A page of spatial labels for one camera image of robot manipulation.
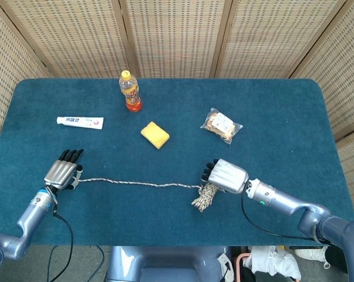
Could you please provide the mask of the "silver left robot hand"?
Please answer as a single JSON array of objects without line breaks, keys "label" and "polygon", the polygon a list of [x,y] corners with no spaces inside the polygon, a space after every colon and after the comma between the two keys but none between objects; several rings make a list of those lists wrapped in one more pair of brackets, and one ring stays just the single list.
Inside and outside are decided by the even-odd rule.
[{"label": "silver left robot hand", "polygon": [[76,162],[83,152],[84,149],[64,150],[53,163],[44,177],[45,187],[52,194],[57,195],[62,190],[74,190],[76,188],[83,172],[82,165]]}]

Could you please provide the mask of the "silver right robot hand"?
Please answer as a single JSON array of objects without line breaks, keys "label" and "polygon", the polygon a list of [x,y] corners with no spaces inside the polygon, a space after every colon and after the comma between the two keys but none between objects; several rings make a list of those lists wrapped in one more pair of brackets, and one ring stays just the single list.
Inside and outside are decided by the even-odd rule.
[{"label": "silver right robot hand", "polygon": [[219,187],[219,190],[241,194],[249,180],[247,171],[223,159],[214,159],[206,164],[201,181]]}]

